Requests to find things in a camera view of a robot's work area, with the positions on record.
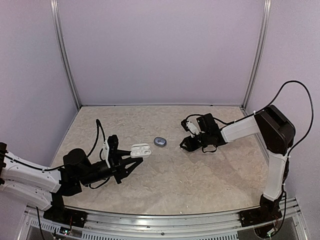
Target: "vertical metal post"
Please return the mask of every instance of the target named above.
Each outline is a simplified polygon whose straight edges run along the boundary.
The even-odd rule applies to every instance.
[[[65,70],[66,78],[72,93],[72,97],[74,100],[74,104],[79,111],[80,108],[82,107],[79,94],[77,92],[76,84],[74,81],[74,78],[71,73],[70,69],[70,64],[66,52],[66,47],[64,43],[64,36],[62,32],[62,27],[61,27],[61,21],[60,21],[60,15],[59,15],[59,8],[58,8],[58,0],[50,0],[51,3],[51,11],[52,11],[52,17],[53,17],[53,23],[54,23],[54,29],[55,29],[55,34],[61,54],[61,59],[63,63],[63,68]]]
[[[257,45],[255,56],[254,56],[254,62],[253,62],[252,70],[250,73],[249,83],[248,83],[244,100],[242,103],[242,107],[244,108],[244,110],[246,110],[248,106],[251,93],[256,81],[256,77],[257,77],[257,73],[258,73],[258,69],[259,69],[259,65],[260,65],[260,61],[261,61],[261,57],[262,57],[262,53],[265,45],[266,35],[267,35],[270,10],[271,10],[271,0],[264,0],[263,16],[262,16],[262,23],[260,27],[258,45]]]

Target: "cable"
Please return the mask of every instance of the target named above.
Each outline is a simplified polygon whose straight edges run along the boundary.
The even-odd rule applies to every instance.
[[[88,153],[87,157],[90,157],[90,155],[93,153],[93,151],[95,150],[96,146],[97,146],[97,143],[98,143],[98,139],[99,139],[99,128],[101,129],[101,132],[102,132],[102,137],[103,137],[103,142],[106,142],[106,135],[105,135],[105,131],[101,125],[101,122],[99,119],[96,119],[95,120],[95,124],[96,124],[96,137],[95,137],[95,140],[94,140],[94,144],[90,150],[90,152]]]
[[[101,161],[105,161],[105,159],[103,159],[103,158],[102,158],[102,155],[101,155],[103,150],[104,150],[104,149],[101,148],[100,153],[99,153],[99,158],[100,158]]]
[[[2,152],[0,152],[0,155],[5,156],[7,159],[10,159],[13,162],[16,162],[16,163],[21,164],[23,166],[26,166],[28,168],[39,170],[39,171],[42,171],[42,172],[50,172],[50,171],[54,171],[54,170],[57,170],[57,169],[61,169],[61,168],[66,166],[66,164],[65,164],[65,165],[54,167],[54,168],[43,169],[43,168],[40,168],[40,167],[36,167],[36,166],[32,166],[32,165],[26,164],[26,163],[24,163],[22,161],[16,160],[16,159],[14,159],[14,158],[12,158],[12,157],[10,157],[8,155],[3,154]]]
[[[96,186],[96,187],[92,187],[91,184],[89,184],[89,188],[91,188],[91,189],[98,189],[98,188],[102,187],[103,185],[105,185],[109,180],[110,180],[110,177],[108,177],[103,183],[99,184],[99,185]]]
[[[310,123],[310,124],[312,125],[312,124],[313,124],[313,121],[314,121],[314,105],[313,105],[313,101],[312,101],[312,98],[311,98],[311,94],[310,94],[308,88],[306,87],[306,85],[304,85],[302,82],[300,82],[300,81],[298,81],[298,80],[289,80],[289,81],[286,81],[286,82],[285,82],[284,84],[282,84],[282,86],[279,88],[279,90],[278,90],[278,92],[276,93],[276,95],[274,96],[274,98],[273,98],[267,105],[265,105],[263,108],[261,108],[260,110],[254,112],[254,113],[251,113],[251,114],[249,114],[249,115],[247,115],[247,116],[244,116],[244,117],[242,117],[242,118],[240,118],[240,119],[238,119],[238,120],[231,121],[231,122],[227,122],[226,125],[230,125],[230,124],[237,123],[237,122],[239,122],[239,121],[241,121],[241,120],[243,120],[243,119],[247,119],[247,118],[252,117],[253,115],[255,115],[255,114],[257,114],[257,113],[260,113],[260,112],[263,111],[265,108],[269,107],[269,106],[277,99],[277,97],[279,96],[279,94],[281,93],[281,91],[282,91],[282,89],[284,88],[285,85],[291,84],[291,83],[296,83],[296,84],[301,85],[301,86],[305,89],[306,93],[308,94],[308,97],[309,97],[309,100],[310,100],[310,105],[311,105],[311,114],[312,114],[311,123]]]
[[[98,125],[98,119],[95,120],[95,124],[96,124],[96,137],[95,137],[95,140],[94,140],[94,144],[90,150],[90,152],[88,153],[87,155],[87,158],[90,157],[90,155],[92,154],[92,152],[95,150],[96,146],[97,146],[97,143],[98,143],[98,139],[99,139],[99,125]]]
[[[91,151],[89,152],[89,154],[87,155],[87,157],[89,157],[92,154],[92,152],[94,151],[94,149],[95,149],[95,147],[97,145],[98,138],[99,138],[99,128],[101,129],[101,132],[102,132],[103,141],[104,142],[106,141],[105,132],[104,132],[104,129],[103,129],[102,125],[101,125],[101,122],[99,121],[99,119],[97,119],[95,122],[96,122],[96,129],[97,129],[97,131],[96,131],[97,132],[96,139],[95,139],[94,145],[93,145]],[[57,167],[44,169],[44,168],[32,166],[32,165],[29,165],[29,164],[24,163],[22,161],[16,160],[16,159],[6,155],[6,153],[3,153],[2,151],[0,151],[0,155],[4,156],[5,158],[7,158],[7,159],[9,159],[9,160],[11,160],[13,162],[16,162],[16,163],[21,164],[23,166],[26,166],[28,168],[39,170],[39,171],[42,171],[42,172],[51,172],[51,171],[54,171],[54,170],[61,169],[61,168],[65,167],[67,165],[67,164],[64,164],[64,165],[60,165],[60,166],[57,166]]]
[[[185,120],[188,121],[188,118],[194,117],[194,116],[203,117],[204,115],[203,115],[203,114],[191,114],[191,115],[187,116]],[[218,121],[218,122],[220,122],[220,123],[222,123],[222,124],[224,124],[224,125],[227,125],[227,124],[228,124],[228,123],[220,120],[219,118],[213,117],[213,119],[216,120],[216,121]]]
[[[285,190],[283,190],[283,193],[285,195],[284,195],[284,213],[283,213],[283,217],[282,217],[282,222],[281,222],[280,227],[275,232],[275,234],[273,234],[271,237],[274,237],[276,234],[278,234],[280,232],[280,229],[282,228],[282,226],[284,225],[284,222],[285,222],[286,211],[287,211],[287,192]]]
[[[41,222],[40,222],[40,214],[39,214],[39,208],[36,206],[36,214],[38,215],[38,223],[39,223],[39,229],[40,229],[40,233],[41,233],[41,237],[42,237],[42,240],[46,240],[45,239],[45,236],[44,236],[44,233],[42,232],[42,227],[41,227]]]

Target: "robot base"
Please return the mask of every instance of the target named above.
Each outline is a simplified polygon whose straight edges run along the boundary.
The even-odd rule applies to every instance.
[[[44,212],[43,217],[60,224],[83,228],[87,220],[87,215],[88,214],[85,211],[79,211],[69,208],[64,208],[62,210],[52,207]]]
[[[267,223],[270,221],[276,220],[276,218],[280,219],[282,218],[282,213],[279,207],[273,210],[268,216],[261,217],[261,208],[253,208],[249,210],[244,210],[239,212],[240,215],[240,221],[242,227],[248,227],[252,225],[258,225]]]

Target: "enclosure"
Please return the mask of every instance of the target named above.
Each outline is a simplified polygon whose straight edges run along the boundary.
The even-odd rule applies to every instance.
[[[258,206],[267,184],[264,138],[188,152],[179,144],[194,136],[181,122],[211,113],[235,123],[283,83],[301,81],[314,123],[290,155],[287,200],[279,204],[286,217],[272,239],[317,239],[319,19],[315,0],[2,0],[0,142],[52,168],[72,149],[92,149],[96,119],[121,150],[149,144],[149,158],[121,184],[111,178],[63,197],[88,213],[70,239],[258,239],[257,226],[243,227],[238,213]],[[308,95],[288,84],[273,104],[297,142],[310,124]],[[102,146],[100,135],[92,163]],[[42,238],[27,199],[1,192],[0,212],[0,239]],[[40,217],[45,239],[64,226]]]

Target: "black arm segment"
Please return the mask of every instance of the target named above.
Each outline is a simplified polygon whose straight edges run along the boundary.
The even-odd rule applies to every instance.
[[[61,187],[56,193],[52,193],[52,207],[44,212],[45,219],[83,228],[87,213],[75,209],[66,208],[63,196],[73,196],[81,193],[81,185],[87,187],[90,184],[100,180],[114,177],[118,184],[121,180],[128,177],[132,171],[143,162],[142,157],[131,158],[130,151],[118,150],[118,137],[116,135],[109,136],[109,156],[108,167],[105,160],[91,164],[84,150],[76,148],[71,150],[63,157],[64,168],[60,168]]]

